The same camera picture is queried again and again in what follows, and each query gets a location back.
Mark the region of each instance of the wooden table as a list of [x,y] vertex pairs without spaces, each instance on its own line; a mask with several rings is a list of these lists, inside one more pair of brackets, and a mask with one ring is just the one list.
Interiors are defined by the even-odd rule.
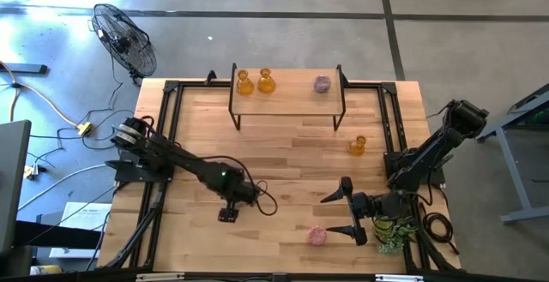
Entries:
[[[143,82],[136,117],[158,116],[164,83],[165,79]],[[407,144],[417,147],[430,135],[419,84],[398,81],[396,87]],[[305,243],[306,233],[313,226],[352,223],[344,201],[319,202],[335,191],[340,177],[350,176],[355,192],[387,191],[382,158],[386,148],[377,93],[346,89],[345,95],[347,114],[337,132],[326,117],[296,116],[247,117],[237,131],[227,110],[228,88],[185,88],[176,141],[198,156],[223,154],[240,159],[256,181],[268,182],[268,192],[280,207],[272,217],[262,216],[256,207],[241,207],[235,224],[220,223],[217,215],[225,202],[194,175],[177,168],[166,196],[154,270],[404,273],[401,255],[377,252],[369,219],[363,220],[369,238],[365,246],[357,247],[350,237],[336,233],[328,234],[324,247]],[[390,110],[390,99],[386,100]],[[389,116],[395,131],[392,111]],[[367,137],[367,143],[365,154],[357,158],[346,152],[346,145],[359,134]],[[142,183],[131,183],[117,192],[99,264],[112,259],[135,229],[142,191]],[[420,192],[427,195],[425,187]],[[433,196],[434,204],[427,210],[448,216],[443,197],[436,190]],[[268,197],[260,197],[259,201],[266,212],[272,209]],[[449,245],[435,244],[451,264],[460,266]],[[141,261],[147,246],[148,233]],[[415,247],[413,253],[419,264]]]

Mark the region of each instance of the fan stand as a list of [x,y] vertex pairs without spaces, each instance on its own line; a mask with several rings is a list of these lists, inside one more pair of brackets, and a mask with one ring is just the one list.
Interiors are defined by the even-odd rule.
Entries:
[[142,82],[143,82],[143,79],[144,79],[144,77],[141,76],[141,75],[139,75],[139,74],[137,73],[137,71],[134,70],[134,69],[130,70],[130,78],[131,78],[131,80],[134,82],[134,84],[135,84],[136,86],[138,86],[138,87],[141,86],[141,84],[142,84]]

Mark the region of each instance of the white paper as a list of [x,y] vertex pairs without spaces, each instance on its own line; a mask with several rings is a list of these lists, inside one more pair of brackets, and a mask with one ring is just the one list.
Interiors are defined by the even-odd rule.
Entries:
[[[86,205],[86,203],[68,202],[65,206],[65,211],[63,212],[63,217],[61,219],[69,217],[72,213],[82,208],[84,205]],[[109,211],[111,211],[111,204],[89,204],[80,212],[61,223],[59,226],[92,230],[103,224],[105,221],[105,216],[109,213]],[[98,227],[95,230],[101,231],[102,227]],[[50,252],[50,257],[57,258],[90,258],[93,255],[94,251],[92,249],[53,248]]]

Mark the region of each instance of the orange glass vase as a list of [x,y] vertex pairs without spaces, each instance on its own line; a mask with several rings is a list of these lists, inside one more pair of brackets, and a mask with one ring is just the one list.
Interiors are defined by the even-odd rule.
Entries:
[[271,69],[263,68],[259,74],[261,77],[257,81],[257,89],[262,93],[272,93],[276,88],[276,83],[271,77]]
[[254,92],[254,83],[248,78],[248,71],[240,70],[237,74],[237,93],[249,95]]
[[347,144],[347,151],[355,157],[359,157],[364,154],[364,145],[366,144],[366,137],[363,135],[357,136],[357,139],[350,141]]

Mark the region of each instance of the concrete floor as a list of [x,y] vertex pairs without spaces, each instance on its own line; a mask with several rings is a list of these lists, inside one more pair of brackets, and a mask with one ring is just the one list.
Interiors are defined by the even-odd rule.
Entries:
[[[2,0],[0,4],[37,4],[90,8],[112,3],[122,9],[316,11],[383,13],[381,0]],[[445,15],[549,15],[549,0],[391,0],[395,13]],[[80,120],[106,105],[111,90],[111,59],[88,17],[56,17],[49,9],[29,15],[0,15],[0,58],[12,63],[43,63],[46,77],[21,76],[67,116]],[[350,79],[394,80],[385,21],[193,19],[136,17],[154,44],[154,77],[204,77],[215,69],[228,77],[230,64],[292,68],[329,68],[341,63]],[[497,120],[510,105],[549,81],[549,22],[397,21],[395,30],[407,80],[419,81],[427,113],[450,99],[469,99]],[[115,64],[124,81],[116,110],[135,106],[138,88]],[[7,114],[11,89],[0,92],[0,114]],[[95,114],[95,122],[107,116]],[[98,135],[109,135],[128,113],[112,117]],[[15,119],[33,121],[33,134],[54,135],[67,126],[32,93],[24,93]],[[441,118],[431,118],[434,131]],[[95,146],[105,146],[105,141]],[[32,139],[29,151],[41,154],[55,140]],[[117,157],[116,150],[91,151],[80,141],[63,141],[65,152],[48,156],[56,168],[36,182],[25,182],[21,203],[72,171]],[[498,144],[473,141],[455,150],[444,167],[450,213],[465,269],[531,279],[549,279],[549,218],[502,226],[498,216],[517,210],[519,201]],[[100,169],[73,177],[19,212],[62,211],[66,201],[90,201],[112,186],[113,171]],[[546,196],[545,189],[533,191]]]

